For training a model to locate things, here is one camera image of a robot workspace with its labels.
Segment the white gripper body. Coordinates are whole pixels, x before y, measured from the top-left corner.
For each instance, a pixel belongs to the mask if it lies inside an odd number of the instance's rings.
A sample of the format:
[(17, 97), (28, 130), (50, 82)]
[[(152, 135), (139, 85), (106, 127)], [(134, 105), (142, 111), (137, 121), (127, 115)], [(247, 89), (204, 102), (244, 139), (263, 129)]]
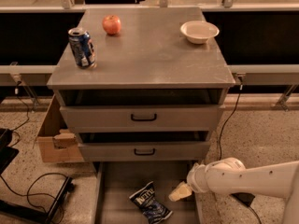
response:
[(204, 164), (195, 163), (187, 174), (187, 184), (195, 193), (206, 193), (209, 191), (205, 169)]

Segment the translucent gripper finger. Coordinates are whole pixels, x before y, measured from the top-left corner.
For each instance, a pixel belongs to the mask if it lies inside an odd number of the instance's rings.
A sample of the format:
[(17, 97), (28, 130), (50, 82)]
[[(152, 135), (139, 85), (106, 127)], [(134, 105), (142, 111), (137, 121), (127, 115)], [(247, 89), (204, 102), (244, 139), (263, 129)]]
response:
[(190, 186), (185, 183), (181, 182), (178, 186), (169, 194), (169, 199), (172, 202), (179, 201), (181, 199), (187, 198), (192, 195), (192, 189)]

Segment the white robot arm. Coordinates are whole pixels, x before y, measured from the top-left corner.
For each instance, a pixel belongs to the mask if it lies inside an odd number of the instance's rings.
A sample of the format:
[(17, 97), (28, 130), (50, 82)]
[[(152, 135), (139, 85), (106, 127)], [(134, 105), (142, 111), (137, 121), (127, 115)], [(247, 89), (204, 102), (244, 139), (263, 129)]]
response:
[(169, 194), (172, 202), (193, 193), (212, 191), (222, 195), (250, 193), (285, 198), (282, 224), (299, 224), (299, 161), (246, 168), (236, 158), (226, 158), (204, 165), (195, 163)]

